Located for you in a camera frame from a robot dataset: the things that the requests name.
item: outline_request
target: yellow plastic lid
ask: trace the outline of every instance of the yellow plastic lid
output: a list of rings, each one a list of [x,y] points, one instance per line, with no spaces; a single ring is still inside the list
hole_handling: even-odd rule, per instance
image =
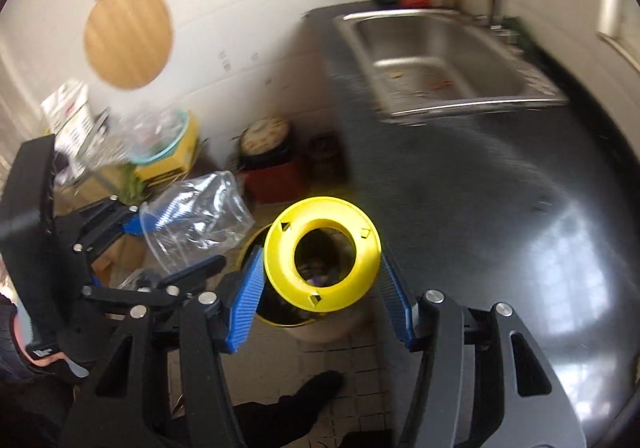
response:
[[[331,287],[309,285],[296,269],[294,253],[309,231],[329,227],[343,233],[355,251],[350,273]],[[380,266],[380,237],[361,209],[334,197],[313,197],[285,209],[264,244],[264,268],[274,289],[290,304],[317,313],[339,311],[362,298]]]

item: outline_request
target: red container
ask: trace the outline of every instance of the red container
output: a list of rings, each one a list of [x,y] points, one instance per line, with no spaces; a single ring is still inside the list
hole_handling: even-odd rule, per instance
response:
[[[244,170],[242,177],[244,187],[261,204],[294,201],[304,197],[309,191],[299,157],[269,168]]]

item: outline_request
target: ring hole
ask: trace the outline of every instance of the ring hole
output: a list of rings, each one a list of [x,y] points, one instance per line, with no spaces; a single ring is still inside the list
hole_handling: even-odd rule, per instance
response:
[[[294,253],[298,274],[313,287],[331,287],[341,282],[353,269],[355,260],[356,251],[349,237],[331,227],[309,231]]]

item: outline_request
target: sink rim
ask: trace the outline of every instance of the sink rim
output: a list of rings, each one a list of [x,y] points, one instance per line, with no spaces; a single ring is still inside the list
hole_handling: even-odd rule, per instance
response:
[[[392,17],[437,17],[444,18],[448,22],[460,23],[467,30],[472,31],[473,36],[479,38],[481,43],[489,50],[496,52],[507,61],[513,72],[519,75],[524,82],[525,88],[518,95],[495,96],[495,97],[473,97],[432,100],[418,108],[408,110],[396,110],[393,107],[393,100],[397,96],[406,98],[405,93],[393,92],[376,74],[361,36],[354,29],[355,26],[365,20],[376,18]],[[394,9],[381,11],[358,12],[347,15],[340,15],[334,18],[340,34],[345,39],[350,49],[354,52],[356,61],[360,69],[367,78],[369,87],[378,98],[377,108],[393,122],[402,122],[406,118],[430,118],[444,115],[462,115],[478,112],[511,111],[528,108],[540,110],[551,106],[563,106],[568,102],[568,98],[553,84],[540,70],[522,58],[516,56],[510,48],[500,41],[500,38],[490,29],[479,27],[459,11],[452,9]]]

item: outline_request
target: window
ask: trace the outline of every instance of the window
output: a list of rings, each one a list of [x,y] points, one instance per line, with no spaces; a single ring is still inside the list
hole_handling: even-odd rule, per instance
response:
[[[640,5],[636,0],[601,0],[598,34],[640,72]]]

